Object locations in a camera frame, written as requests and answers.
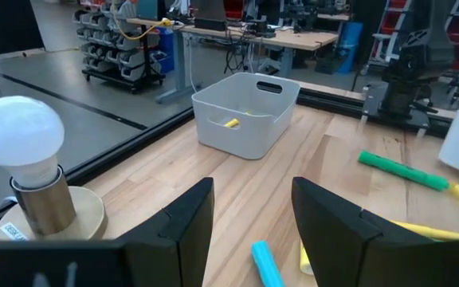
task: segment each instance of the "gray floor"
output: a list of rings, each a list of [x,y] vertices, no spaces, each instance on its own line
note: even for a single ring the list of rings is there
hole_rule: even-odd
[[[75,36],[76,26],[71,22],[72,13],[76,8],[48,4],[42,0],[32,0],[32,3],[49,52],[0,60],[0,73],[147,127],[152,127],[191,106],[189,97],[169,104],[155,103],[155,96],[174,87],[171,74],[167,75],[163,86],[155,85],[135,95],[130,94],[127,88],[110,85],[94,78],[87,82],[80,72],[83,68],[82,55],[73,49],[80,45],[79,39]],[[191,54],[194,82],[202,82],[206,87],[229,76],[229,73],[223,73],[226,64],[224,49],[193,42],[190,48],[186,49],[188,69]],[[314,72],[314,62],[309,62],[308,66],[308,69],[293,70],[290,78],[341,89],[351,88],[354,73],[326,75]],[[379,77],[359,77],[355,90],[362,90],[364,85],[379,85],[379,82]],[[0,96],[31,96],[44,101],[58,112],[66,130],[59,160],[66,170],[139,132],[135,128],[79,108],[75,104],[58,100],[1,77],[0,86]],[[433,86],[433,102],[440,108],[449,107],[445,85]],[[7,183],[8,174],[0,167],[0,202],[5,196],[10,195]]]

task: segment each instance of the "label sticker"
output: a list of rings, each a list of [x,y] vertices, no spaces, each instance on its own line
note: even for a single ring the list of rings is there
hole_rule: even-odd
[[[1,231],[6,234],[10,239],[15,241],[25,241],[28,238],[14,225],[8,222],[0,227]]]

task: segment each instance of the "table leg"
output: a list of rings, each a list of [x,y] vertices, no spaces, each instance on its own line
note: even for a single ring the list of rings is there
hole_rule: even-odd
[[[173,57],[175,61],[175,89],[165,92],[155,98],[158,104],[178,99],[181,96],[190,96],[194,93],[191,85],[186,85],[185,53],[183,48],[183,34],[180,31],[173,32]]]
[[[280,69],[277,75],[286,78],[292,71],[293,64],[293,48],[284,48],[283,54],[280,58]]]

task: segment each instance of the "small parts bin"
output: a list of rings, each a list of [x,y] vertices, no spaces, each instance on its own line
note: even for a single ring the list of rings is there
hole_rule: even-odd
[[[200,143],[260,159],[290,124],[300,86],[291,80],[236,73],[192,95]],[[231,120],[238,125],[225,126]]]

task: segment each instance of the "yellow cable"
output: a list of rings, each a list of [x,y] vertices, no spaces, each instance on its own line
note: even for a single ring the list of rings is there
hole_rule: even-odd
[[[135,41],[135,40],[139,40],[141,39],[142,37],[146,36],[146,34],[150,33],[150,31],[152,31],[156,26],[170,26],[171,25],[171,20],[167,19],[167,18],[164,18],[161,22],[153,25],[152,27],[150,27],[148,30],[146,30],[144,33],[142,33],[141,35],[139,36],[136,36],[136,37],[129,37],[127,36],[127,34],[121,29],[120,27],[120,22],[118,21],[118,19],[116,18],[116,13],[115,13],[115,0],[112,0],[111,1],[111,14],[112,14],[112,20],[115,22],[115,25],[116,27],[118,27],[118,30],[120,31],[120,33],[125,37],[127,38],[128,40],[132,40],[132,41]]]

